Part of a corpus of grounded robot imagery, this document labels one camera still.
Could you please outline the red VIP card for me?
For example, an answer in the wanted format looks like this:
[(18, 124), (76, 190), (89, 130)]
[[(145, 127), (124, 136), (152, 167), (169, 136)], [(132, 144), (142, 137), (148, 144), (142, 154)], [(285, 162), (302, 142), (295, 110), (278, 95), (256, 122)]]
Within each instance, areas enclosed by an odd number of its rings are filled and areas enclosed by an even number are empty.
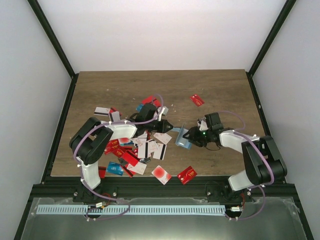
[(183, 185), (189, 183), (195, 176), (197, 176), (197, 172), (194, 170), (192, 166), (188, 166), (182, 172), (177, 175), (177, 178)]

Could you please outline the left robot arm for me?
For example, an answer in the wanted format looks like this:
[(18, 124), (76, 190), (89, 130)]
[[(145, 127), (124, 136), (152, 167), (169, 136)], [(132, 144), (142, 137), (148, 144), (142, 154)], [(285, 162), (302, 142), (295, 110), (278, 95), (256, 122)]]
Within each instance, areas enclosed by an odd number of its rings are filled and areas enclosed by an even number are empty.
[(162, 118), (165, 114), (164, 105), (156, 107), (152, 103), (145, 103), (134, 118), (100, 121), (96, 117), (90, 117), (77, 131), (71, 138), (69, 147), (81, 169), (81, 182), (86, 186), (84, 195), (89, 201), (97, 202), (102, 196), (98, 161), (107, 144), (112, 140), (137, 138), (146, 131), (167, 133), (173, 125)]

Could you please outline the teal card holder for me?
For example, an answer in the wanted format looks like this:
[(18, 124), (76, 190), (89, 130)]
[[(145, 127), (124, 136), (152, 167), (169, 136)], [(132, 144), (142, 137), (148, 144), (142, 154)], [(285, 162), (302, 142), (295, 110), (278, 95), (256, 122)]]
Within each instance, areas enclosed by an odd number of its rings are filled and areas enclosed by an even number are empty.
[(185, 147), (185, 144), (186, 144), (186, 140), (185, 138), (183, 138), (183, 135), (188, 131), (186, 128), (185, 128), (185, 124), (183, 123), (181, 127), (174, 127), (173, 132), (177, 132), (178, 135), (177, 135), (177, 138), (175, 140), (175, 144), (178, 146), (178, 147), (182, 147), (184, 149), (187, 149), (187, 150), (190, 150), (191, 147)]

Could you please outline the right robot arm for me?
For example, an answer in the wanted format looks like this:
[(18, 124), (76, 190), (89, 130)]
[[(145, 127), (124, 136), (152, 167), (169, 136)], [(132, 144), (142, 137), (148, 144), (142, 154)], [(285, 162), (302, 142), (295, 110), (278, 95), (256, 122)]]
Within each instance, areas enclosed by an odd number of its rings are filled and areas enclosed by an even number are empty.
[(272, 185), (288, 174), (283, 157), (270, 135), (247, 135), (238, 129), (224, 127), (218, 112), (199, 118), (197, 126), (191, 127), (182, 137), (200, 148), (215, 143), (220, 148), (242, 154), (244, 170), (230, 176), (228, 185), (222, 188), (223, 198), (229, 202), (240, 196), (240, 190)]

